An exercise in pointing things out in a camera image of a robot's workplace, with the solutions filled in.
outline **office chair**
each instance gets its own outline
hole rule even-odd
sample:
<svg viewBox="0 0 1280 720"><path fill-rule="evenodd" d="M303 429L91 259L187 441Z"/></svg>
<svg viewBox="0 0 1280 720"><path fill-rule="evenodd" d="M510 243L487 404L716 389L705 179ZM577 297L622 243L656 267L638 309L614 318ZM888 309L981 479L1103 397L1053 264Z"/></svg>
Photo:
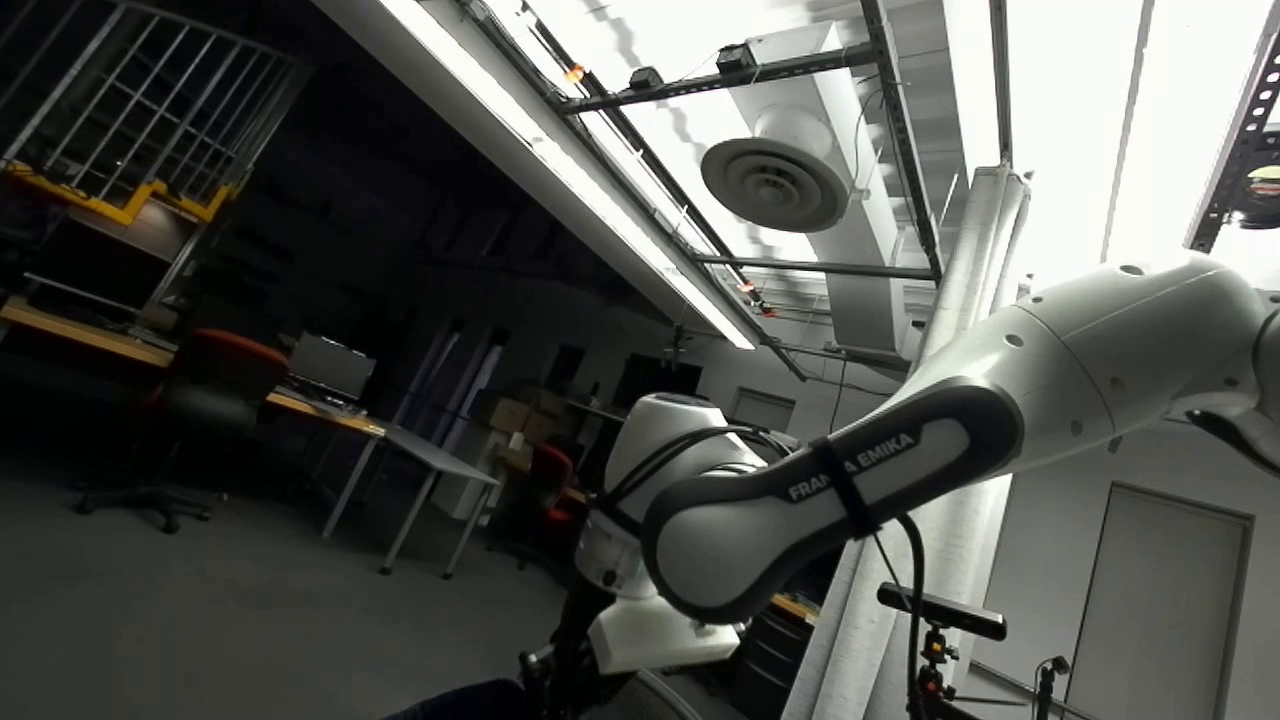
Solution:
<svg viewBox="0 0 1280 720"><path fill-rule="evenodd" d="M286 356L225 328L190 328L158 389L143 399L136 465L152 436L163 436L158 470L136 488L85 490L74 510L143 508L176 531L176 517L209 521L209 504L158 490L187 442L253 441L264 397L285 378Z"/></svg>
<svg viewBox="0 0 1280 720"><path fill-rule="evenodd" d="M528 477L514 479L514 508L510 508L510 541L514 541L514 560L520 569L530 557L564 560L571 546L571 522L581 521L581 508L564 496L571 488L577 469L568 452L554 442L530 442L530 469Z"/></svg>

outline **monitor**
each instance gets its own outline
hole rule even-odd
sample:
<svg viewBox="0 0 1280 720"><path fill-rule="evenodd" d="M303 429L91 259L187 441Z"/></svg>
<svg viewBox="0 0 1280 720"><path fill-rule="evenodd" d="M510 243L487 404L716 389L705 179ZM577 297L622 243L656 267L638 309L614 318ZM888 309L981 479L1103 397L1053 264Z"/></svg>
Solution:
<svg viewBox="0 0 1280 720"><path fill-rule="evenodd" d="M326 399L360 404L374 358L319 333L298 333L286 356L286 378Z"/></svg>

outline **ceiling light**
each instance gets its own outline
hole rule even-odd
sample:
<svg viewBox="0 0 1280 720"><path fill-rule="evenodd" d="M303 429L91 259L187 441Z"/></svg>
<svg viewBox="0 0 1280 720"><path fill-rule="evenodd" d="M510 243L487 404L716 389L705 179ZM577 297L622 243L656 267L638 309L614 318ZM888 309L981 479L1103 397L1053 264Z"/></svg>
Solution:
<svg viewBox="0 0 1280 720"><path fill-rule="evenodd" d="M598 214L672 291L679 291L726 342L756 347L723 309L705 297L676 259L659 249L659 240L631 220L631 211L598 187L543 128L540 119L514 102L514 96L473 56L464 51L431 13L416 0L379 0L409 36L416 36L442 71L460 80L564 187L581 194L582 209Z"/></svg>

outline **black robot arm segment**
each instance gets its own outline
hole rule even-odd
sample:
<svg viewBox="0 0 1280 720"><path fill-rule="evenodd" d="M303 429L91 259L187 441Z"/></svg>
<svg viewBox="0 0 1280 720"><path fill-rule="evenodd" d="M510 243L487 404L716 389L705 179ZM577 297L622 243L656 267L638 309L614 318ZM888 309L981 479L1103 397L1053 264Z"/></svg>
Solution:
<svg viewBox="0 0 1280 720"><path fill-rule="evenodd" d="M1006 397L938 384L756 477L672 484L645 517L645 563L679 612L742 620L831 543L992 477L1016 448Z"/></svg>

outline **ceiling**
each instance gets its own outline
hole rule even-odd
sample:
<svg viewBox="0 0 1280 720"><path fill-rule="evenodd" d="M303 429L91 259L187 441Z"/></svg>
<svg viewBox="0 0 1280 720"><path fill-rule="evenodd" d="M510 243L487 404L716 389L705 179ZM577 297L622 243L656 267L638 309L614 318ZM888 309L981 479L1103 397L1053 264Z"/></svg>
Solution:
<svg viewBox="0 0 1280 720"><path fill-rule="evenodd" d="M314 5L693 333L723 322L687 283L795 375L798 353L901 367L918 347L965 204L938 5L410 5L466 51L449 71L389 5ZM505 102L530 130L490 110ZM568 187L548 155L597 187ZM637 259L638 233L663 250L656 267Z"/></svg>

